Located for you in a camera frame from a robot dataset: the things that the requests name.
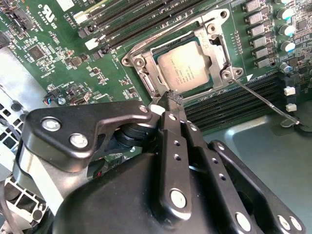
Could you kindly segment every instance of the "metal screw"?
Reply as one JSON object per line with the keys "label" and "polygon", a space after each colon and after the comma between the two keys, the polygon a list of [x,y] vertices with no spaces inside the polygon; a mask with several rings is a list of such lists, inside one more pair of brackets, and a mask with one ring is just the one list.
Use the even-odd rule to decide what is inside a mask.
{"label": "metal screw", "polygon": [[211,23],[207,26],[207,32],[209,34],[214,34],[216,32],[216,25],[214,23]]}
{"label": "metal screw", "polygon": [[72,145],[76,146],[77,148],[84,148],[88,144],[87,138],[80,133],[72,134],[69,138],[69,141],[70,143],[72,143]]}
{"label": "metal screw", "polygon": [[217,145],[218,145],[220,150],[224,150],[224,146],[221,143],[218,142]]}
{"label": "metal screw", "polygon": [[64,98],[60,97],[58,99],[58,103],[59,103],[59,105],[64,105],[66,103],[66,100]]}
{"label": "metal screw", "polygon": [[170,198],[176,207],[183,208],[186,206],[186,198],[180,191],[172,190],[170,193]]}
{"label": "metal screw", "polygon": [[230,79],[230,78],[232,78],[232,74],[229,71],[223,71],[222,72],[222,78],[223,79]]}
{"label": "metal screw", "polygon": [[247,232],[249,232],[252,229],[248,219],[242,213],[237,212],[235,217],[242,229],[244,229]]}
{"label": "metal screw", "polygon": [[283,216],[278,215],[278,220],[279,222],[282,224],[282,226],[286,229],[286,230],[290,230],[291,226],[289,225],[289,223],[286,221],[286,219]]}
{"label": "metal screw", "polygon": [[144,60],[143,59],[141,59],[141,58],[137,58],[136,60],[135,60],[135,65],[136,66],[138,66],[138,67],[143,67],[144,66]]}
{"label": "metal screw", "polygon": [[55,132],[60,129],[60,123],[52,118],[45,119],[41,124],[45,130],[50,132]]}
{"label": "metal screw", "polygon": [[290,216],[290,218],[291,218],[291,222],[294,225],[294,227],[297,228],[299,231],[302,231],[302,227],[301,227],[300,223],[297,221],[297,219],[295,219],[292,216]]}
{"label": "metal screw", "polygon": [[148,112],[147,108],[143,105],[140,105],[140,110],[141,110],[141,112],[144,112],[144,113]]}
{"label": "metal screw", "polygon": [[197,131],[196,126],[195,126],[195,125],[193,125],[193,124],[191,124],[191,129],[192,129],[193,131]]}
{"label": "metal screw", "polygon": [[169,118],[172,120],[176,120],[176,117],[173,114],[169,114]]}

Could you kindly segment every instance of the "dimm slot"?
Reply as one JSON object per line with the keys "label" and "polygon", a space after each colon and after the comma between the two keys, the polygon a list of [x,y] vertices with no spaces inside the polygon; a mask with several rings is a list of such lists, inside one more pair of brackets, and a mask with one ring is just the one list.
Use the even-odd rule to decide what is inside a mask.
{"label": "dimm slot", "polygon": [[160,20],[157,20],[157,18],[156,18],[156,19],[151,21],[152,23],[148,23],[148,24],[140,26],[139,28],[135,29],[134,31],[131,31],[128,34],[126,34],[123,38],[117,39],[114,42],[110,42],[110,43],[104,45],[103,48],[104,48],[104,50],[108,50],[108,48],[109,49],[116,49],[116,48],[120,47],[121,45],[123,45],[124,43],[127,43],[130,40],[134,39],[135,37],[140,36],[140,35],[144,34],[145,32],[149,31],[151,27],[157,26],[157,25],[162,25],[165,22],[169,21],[170,19],[175,19],[177,16],[184,14],[185,12],[191,11],[193,8],[200,6],[201,4],[203,4],[207,1],[208,0],[202,0],[202,1],[191,0],[191,1],[188,1],[187,3],[189,3],[189,4],[187,6],[185,6],[185,5],[177,6],[177,7],[172,9],[172,12],[168,12],[165,14],[165,16],[162,16]]}
{"label": "dimm slot", "polygon": [[[255,92],[260,92],[262,89],[267,89],[268,86],[272,86],[272,85],[275,85],[275,82],[273,83],[268,83],[268,84],[265,84],[265,85],[258,85],[258,87],[253,87],[252,89],[255,91]],[[210,106],[213,106],[213,105],[220,105],[224,102],[228,102],[229,100],[231,99],[237,99],[238,97],[246,97],[248,96],[250,93],[246,90],[243,90],[243,91],[240,91],[240,92],[235,92],[235,93],[232,93],[230,96],[229,95],[225,95],[225,96],[220,96],[220,98],[216,98],[216,99],[210,99],[211,102],[205,102],[204,104],[203,103],[199,103],[200,105],[197,105],[196,108],[192,108],[192,109],[186,109],[186,112],[188,114],[194,114],[196,112],[199,112],[199,111],[202,111],[203,109],[205,108],[209,108]]]}
{"label": "dimm slot", "polygon": [[[270,87],[270,89],[265,90],[265,92],[261,93],[262,96],[267,96],[269,94],[271,94],[273,91],[276,91],[276,87]],[[196,112],[193,114],[189,114],[188,113],[188,117],[191,118],[192,120],[201,117],[202,115],[212,115],[214,113],[220,112],[220,111],[225,111],[227,109],[233,108],[237,105],[241,105],[242,103],[251,101],[251,100],[255,100],[256,97],[254,96],[242,96],[240,98],[237,98],[235,100],[230,100],[230,101],[225,101],[224,103],[220,104],[220,105],[211,105],[211,106],[207,106],[204,109],[202,109],[200,112]]]}

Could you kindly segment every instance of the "black ram slot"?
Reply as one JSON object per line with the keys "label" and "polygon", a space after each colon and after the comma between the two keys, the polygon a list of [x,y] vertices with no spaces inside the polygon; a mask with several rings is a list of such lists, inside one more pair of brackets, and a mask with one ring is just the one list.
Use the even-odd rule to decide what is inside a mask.
{"label": "black ram slot", "polygon": [[[261,94],[259,93],[259,94],[262,95],[263,97],[265,97],[266,95],[271,94],[274,91],[276,91],[276,87],[272,87],[272,88],[266,90],[266,92],[261,93]],[[207,108],[205,107],[200,112],[197,112],[194,114],[189,114],[189,117],[192,120],[194,120],[197,117],[205,115],[206,113],[209,113],[211,115],[211,114],[217,113],[219,111],[225,111],[227,109],[231,109],[237,105],[241,106],[243,103],[246,103],[246,102],[251,101],[251,100],[256,100],[256,99],[257,98],[255,96],[248,96],[248,97],[242,96],[240,98],[235,98],[234,100],[226,101],[220,105],[212,105],[212,106],[207,107]]]}
{"label": "black ram slot", "polygon": [[[202,1],[190,0],[190,1],[187,1],[183,4],[181,4],[180,6],[173,8],[171,11],[164,13],[165,16],[161,15],[161,18],[159,20],[157,18],[153,19],[151,21],[151,23],[147,23],[145,25],[142,25],[139,28],[127,33],[126,35],[123,35],[121,38],[118,38],[118,37],[116,39],[114,38],[113,41],[110,41],[109,43],[105,44],[101,49],[102,49],[103,53],[106,54],[109,52],[109,50],[116,49],[116,48],[122,46],[124,43],[131,41],[135,37],[138,37],[138,36],[148,32],[151,29],[151,27],[156,27],[156,26],[159,26],[159,25],[166,23],[167,21],[169,21],[171,19],[175,19],[177,16],[182,15],[185,12],[191,11],[195,7],[200,6],[201,4],[203,4],[207,1],[208,0],[202,0]],[[222,3],[222,2],[224,2],[224,1],[222,0],[222,1],[215,2],[215,3],[213,3],[213,5],[218,5],[219,3]]]}
{"label": "black ram slot", "polygon": [[[274,105],[279,105],[283,102],[283,98],[281,98],[282,89],[279,86],[278,76],[279,73],[276,73],[247,86]],[[269,110],[265,103],[241,87],[185,108],[188,120],[202,131]]]}
{"label": "black ram slot", "polygon": [[[152,0],[139,1],[139,3],[137,3],[136,5],[134,5],[132,7],[128,6],[128,7],[124,8],[122,11],[117,12],[117,14],[110,14],[104,20],[103,19],[97,20],[95,23],[95,25],[97,26],[96,27],[97,30],[95,32],[97,32],[97,31],[101,30],[102,28],[110,25],[112,22],[114,22],[115,20],[125,16],[126,14],[131,13],[131,12],[135,11],[136,9],[144,6],[146,3],[150,2],[150,1],[152,1]],[[162,2],[157,2],[157,1],[152,2],[152,4],[149,5],[148,7],[146,7],[143,12],[141,12],[139,14],[136,13],[135,18],[132,19],[132,21],[141,18],[142,16],[146,15],[146,13],[148,13],[149,11],[153,11],[153,10],[157,9],[162,4],[163,4]]]}
{"label": "black ram slot", "polygon": [[[254,91],[257,91],[260,88],[263,88],[265,86],[270,86],[276,82],[277,82],[277,76],[273,75],[273,76],[266,77],[266,78],[257,80],[255,82],[249,83],[249,84],[247,84],[247,87],[251,88]],[[185,107],[185,109],[188,111],[188,113],[190,113],[192,111],[196,112],[196,111],[201,110],[200,107],[207,106],[209,103],[214,103],[214,102],[220,103],[222,101],[227,101],[228,98],[234,98],[235,95],[242,95],[242,94],[249,94],[249,92],[240,88],[240,87],[237,87],[237,88],[232,89],[226,93],[220,94],[218,96],[214,96],[214,97],[207,99],[205,101],[187,106],[187,107]]]}

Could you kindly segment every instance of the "wire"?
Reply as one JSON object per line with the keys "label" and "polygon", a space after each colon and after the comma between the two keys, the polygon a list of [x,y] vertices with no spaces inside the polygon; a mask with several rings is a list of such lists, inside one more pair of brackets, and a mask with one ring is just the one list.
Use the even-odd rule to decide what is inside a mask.
{"label": "wire", "polygon": [[312,131],[303,130],[301,126],[303,126],[303,124],[297,124],[294,125],[293,128],[297,133],[299,133],[303,137],[312,137]]}
{"label": "wire", "polygon": [[8,121],[6,121],[3,118],[0,118],[0,123],[8,127],[8,129],[10,129],[13,135],[15,136],[16,140],[20,141],[20,134],[15,130],[15,128]]}
{"label": "wire", "polygon": [[278,113],[279,115],[281,115],[284,118],[289,119],[290,121],[292,121],[293,123],[295,123],[296,125],[300,123],[299,120],[297,120],[296,118],[282,112],[280,109],[278,109],[276,106],[274,106],[271,102],[269,102],[268,100],[266,100],[264,97],[262,97],[261,95],[257,94],[256,92],[254,92],[252,89],[248,88],[246,85],[242,84],[241,82],[239,82],[236,79],[232,79],[232,81],[236,84],[238,84],[240,87],[242,87],[243,89],[247,90],[249,93],[253,94],[255,97],[257,97],[258,99],[260,99],[261,101],[263,101],[265,104],[267,104],[272,110],[274,110],[276,113]]}

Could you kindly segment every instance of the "chip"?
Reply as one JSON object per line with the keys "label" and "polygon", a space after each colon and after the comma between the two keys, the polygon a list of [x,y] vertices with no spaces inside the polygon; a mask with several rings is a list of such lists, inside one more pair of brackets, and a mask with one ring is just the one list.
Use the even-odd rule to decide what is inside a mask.
{"label": "chip", "polygon": [[306,19],[298,22],[298,29],[303,29],[303,28],[307,27],[307,24],[308,24],[308,22]]}
{"label": "chip", "polygon": [[254,48],[258,48],[258,47],[264,46],[266,44],[267,44],[266,37],[260,37],[260,38],[258,38],[256,40],[252,41],[252,45],[253,45]]}
{"label": "chip", "polygon": [[292,67],[297,66],[298,58],[297,57],[291,58],[290,60],[288,60],[288,64],[289,66],[292,66]]}
{"label": "chip", "polygon": [[261,58],[261,57],[264,57],[264,56],[266,56],[266,55],[269,54],[268,48],[265,47],[265,48],[263,48],[263,49],[261,49],[261,50],[255,51],[253,54],[255,55],[255,57],[256,57],[257,59],[258,59],[258,58]]}
{"label": "chip", "polygon": [[270,60],[268,58],[261,60],[256,63],[258,68],[266,67],[270,65]]}
{"label": "chip", "polygon": [[82,64],[81,58],[79,57],[73,57],[71,62],[75,67],[78,67]]}
{"label": "chip", "polygon": [[30,48],[28,50],[28,52],[31,54],[31,56],[34,58],[34,60],[38,60],[38,59],[44,57],[44,53],[38,45],[35,45],[34,47]]}
{"label": "chip", "polygon": [[170,50],[157,61],[169,88],[178,94],[209,81],[211,61],[196,41]]}

